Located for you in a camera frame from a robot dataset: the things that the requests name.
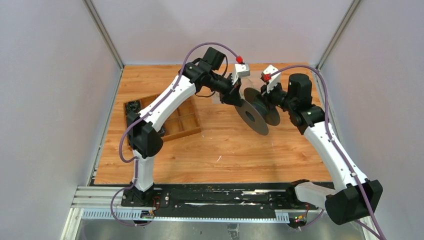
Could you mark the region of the dark grey spool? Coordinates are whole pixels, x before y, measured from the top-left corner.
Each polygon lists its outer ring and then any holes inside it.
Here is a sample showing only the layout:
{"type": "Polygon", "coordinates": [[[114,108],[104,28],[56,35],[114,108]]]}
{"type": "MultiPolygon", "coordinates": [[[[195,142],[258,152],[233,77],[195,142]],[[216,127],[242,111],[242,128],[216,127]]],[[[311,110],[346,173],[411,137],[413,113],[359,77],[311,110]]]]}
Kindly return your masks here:
{"type": "Polygon", "coordinates": [[[256,133],[262,136],[268,135],[268,126],[278,126],[281,122],[277,108],[268,104],[256,89],[246,88],[244,96],[245,99],[241,100],[242,106],[235,106],[236,112],[256,133]]]}

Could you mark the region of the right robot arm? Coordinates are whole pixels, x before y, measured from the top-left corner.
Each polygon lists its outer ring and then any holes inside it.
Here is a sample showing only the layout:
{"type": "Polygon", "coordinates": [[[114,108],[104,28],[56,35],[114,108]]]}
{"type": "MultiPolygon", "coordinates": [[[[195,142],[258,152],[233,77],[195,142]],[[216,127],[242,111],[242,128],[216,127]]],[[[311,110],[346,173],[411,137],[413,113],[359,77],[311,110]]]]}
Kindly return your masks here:
{"type": "Polygon", "coordinates": [[[266,103],[288,112],[291,123],[312,144],[330,173],[334,188],[317,185],[309,180],[294,181],[285,195],[294,209],[304,203],[327,212],[337,225],[365,217],[375,220],[375,210],[383,193],[378,180],[369,178],[354,165],[339,145],[326,112],[312,103],[312,81],[302,73],[291,74],[287,91],[280,83],[280,74],[263,73],[261,95],[266,103]]]}

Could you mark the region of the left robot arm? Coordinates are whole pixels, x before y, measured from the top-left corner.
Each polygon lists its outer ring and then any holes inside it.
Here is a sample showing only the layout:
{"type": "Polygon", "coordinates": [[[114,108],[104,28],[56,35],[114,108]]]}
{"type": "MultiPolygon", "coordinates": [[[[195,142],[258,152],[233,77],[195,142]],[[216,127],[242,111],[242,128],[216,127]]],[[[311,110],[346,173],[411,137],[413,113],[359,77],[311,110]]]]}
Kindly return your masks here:
{"type": "Polygon", "coordinates": [[[236,64],[228,76],[216,73],[226,59],[224,53],[213,47],[209,47],[203,57],[193,61],[185,59],[178,75],[163,93],[140,111],[127,115],[128,126],[123,135],[133,152],[129,162],[134,162],[130,188],[140,206],[149,206],[153,201],[154,161],[164,145],[160,130],[183,102],[206,87],[219,93],[222,103],[236,107],[242,105],[239,89],[241,78],[250,75],[249,65],[236,55],[236,64]]]}

